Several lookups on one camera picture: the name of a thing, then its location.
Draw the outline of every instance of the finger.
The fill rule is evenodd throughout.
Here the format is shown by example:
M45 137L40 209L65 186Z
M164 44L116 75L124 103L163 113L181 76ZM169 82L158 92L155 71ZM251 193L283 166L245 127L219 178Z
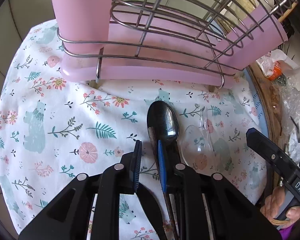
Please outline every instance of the finger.
M260 212L261 212L261 214L263 214L264 216L266 216L266 206L262 206L260 208Z
M285 191L283 187L276 187L272 193L271 205L270 205L270 217L275 218L279 212L280 207L284 203Z
M290 221L282 228L287 228L300 219L300 206L290 208L286 213L286 217L289 218Z
M265 199L265 217L270 221L270 211L271 211L271 198L272 195L266 197Z

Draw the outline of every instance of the floral tablecloth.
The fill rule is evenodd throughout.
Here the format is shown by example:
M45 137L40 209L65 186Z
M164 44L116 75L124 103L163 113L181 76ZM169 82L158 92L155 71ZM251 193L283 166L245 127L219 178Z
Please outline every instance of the floral tablecloth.
M163 207L171 239L146 125L155 100L174 109L179 145L187 126L199 126L205 107L218 170L252 203L258 200L266 168L246 144L245 133L258 128L258 116L243 73L234 77L232 90L218 93L199 84L160 80L106 80L94 89L61 77L64 52L56 29L52 20L30 30L11 63L0 99L0 184L18 233L77 174L102 173L133 151L139 139L140 181ZM202 154L196 161L198 172L214 172L209 156ZM120 206L120 239L158 238L136 195L122 195Z

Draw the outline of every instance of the wooden stick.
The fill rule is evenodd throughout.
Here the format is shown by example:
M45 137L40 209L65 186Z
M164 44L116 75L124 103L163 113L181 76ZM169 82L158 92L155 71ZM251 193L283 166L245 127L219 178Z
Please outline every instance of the wooden stick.
M289 16L289 14L292 12L292 10L297 6L298 1L293 2L290 9L286 10L284 14L278 19L278 21L281 23Z

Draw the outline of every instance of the plastic bag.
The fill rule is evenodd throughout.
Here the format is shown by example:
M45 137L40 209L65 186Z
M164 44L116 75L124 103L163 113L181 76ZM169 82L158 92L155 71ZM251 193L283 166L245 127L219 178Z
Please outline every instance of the plastic bag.
M290 136L291 132L295 128L290 117L298 123L300 119L300 91L295 88L297 80L292 76L286 79L285 85L278 85L274 82L275 88L278 90L280 95L281 103L281 127L282 134Z
M289 139L289 157L299 166L300 163L300 143L298 142L297 133L294 131Z
M257 63L264 76L271 81L282 73L286 77L291 77L300 71L300 67L280 49L275 49L257 59Z

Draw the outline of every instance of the purple sleeve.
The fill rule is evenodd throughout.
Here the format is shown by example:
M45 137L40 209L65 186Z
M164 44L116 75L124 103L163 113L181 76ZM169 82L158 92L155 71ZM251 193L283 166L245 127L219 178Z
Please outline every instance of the purple sleeve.
M288 228L283 228L279 230L279 233L281 234L282 240L287 240L291 230L292 230L293 225L289 226Z

